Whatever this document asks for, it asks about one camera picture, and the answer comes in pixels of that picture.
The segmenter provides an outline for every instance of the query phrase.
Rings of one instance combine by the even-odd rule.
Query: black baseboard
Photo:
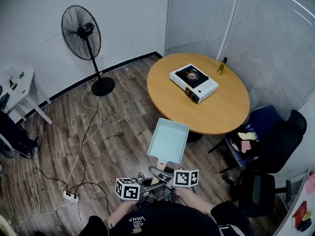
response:
[[[113,65],[113,66],[111,66],[111,67],[108,67],[108,68],[102,70],[102,72],[103,72],[103,73],[106,73],[106,72],[112,71],[112,70],[114,70],[114,69],[116,69],[116,68],[118,68],[118,67],[121,67],[121,66],[130,64],[130,63],[132,63],[132,62],[135,62],[135,61],[138,61],[138,60],[141,60],[141,59],[145,59],[145,58],[148,58],[148,57],[151,57],[151,56],[154,56],[154,55],[157,56],[159,59],[162,58],[162,55],[159,54],[158,52],[152,52],[152,53],[148,53],[148,54],[145,54],[145,55],[141,55],[141,56],[135,57],[135,58],[133,58],[133,59],[129,59],[129,60],[127,60],[127,61],[121,62],[121,63],[116,64],[116,65]],[[77,83],[74,83],[73,85],[67,87],[66,89],[60,91],[59,93],[56,93],[55,95],[51,96],[49,99],[50,99],[51,101],[53,101],[54,99],[58,98],[59,96],[63,95],[64,93],[70,91],[71,89],[76,88],[77,86],[79,86],[79,85],[85,83],[86,81],[89,81],[89,80],[91,80],[91,79],[93,79],[93,78],[95,78],[95,77],[96,77],[96,74],[92,74],[92,75],[90,75],[90,76],[88,76],[88,77],[86,77],[86,78],[84,78],[84,79],[78,81]],[[47,101],[44,101],[43,103],[39,104],[38,106],[39,106],[40,108],[42,108],[42,107],[44,107],[45,105],[47,105]],[[25,117],[28,118],[28,117],[30,117],[32,114],[34,114],[35,112],[36,112],[36,110],[33,109],[33,110],[29,111],[29,112],[25,115]],[[17,124],[21,124],[22,121],[23,121],[23,120],[20,119],[20,120],[17,122]]]

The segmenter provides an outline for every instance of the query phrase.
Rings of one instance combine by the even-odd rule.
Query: forearm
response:
[[[184,187],[175,187],[176,195],[188,206],[208,214],[214,205],[204,201],[199,196],[194,194],[190,189]]]
[[[131,200],[124,201],[117,208],[117,210],[104,221],[104,224],[107,227],[109,225],[112,225],[112,227],[114,227],[126,214],[132,211],[132,209],[137,203],[138,201],[131,201]]]

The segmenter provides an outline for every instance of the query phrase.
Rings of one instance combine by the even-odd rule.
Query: book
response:
[[[315,174],[309,176],[306,181],[307,194],[315,193]]]
[[[301,204],[300,208],[295,213],[295,215],[292,217],[292,229],[295,229],[299,226],[306,212],[307,212],[307,204],[306,204],[306,201],[304,201]]]

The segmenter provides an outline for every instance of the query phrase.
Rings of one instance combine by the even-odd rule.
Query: black standing fan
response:
[[[92,60],[98,80],[92,86],[96,96],[110,93],[114,87],[113,79],[101,78],[95,58],[100,50],[100,32],[95,18],[85,8],[73,5],[65,10],[61,20],[63,38],[69,49],[79,58]]]

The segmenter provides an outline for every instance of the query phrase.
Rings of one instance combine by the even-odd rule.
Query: power strip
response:
[[[66,191],[63,191],[63,197],[65,199],[68,199],[70,200],[72,203],[77,203],[79,202],[79,197],[78,196],[74,196],[73,194],[69,193],[69,192],[66,192]]]

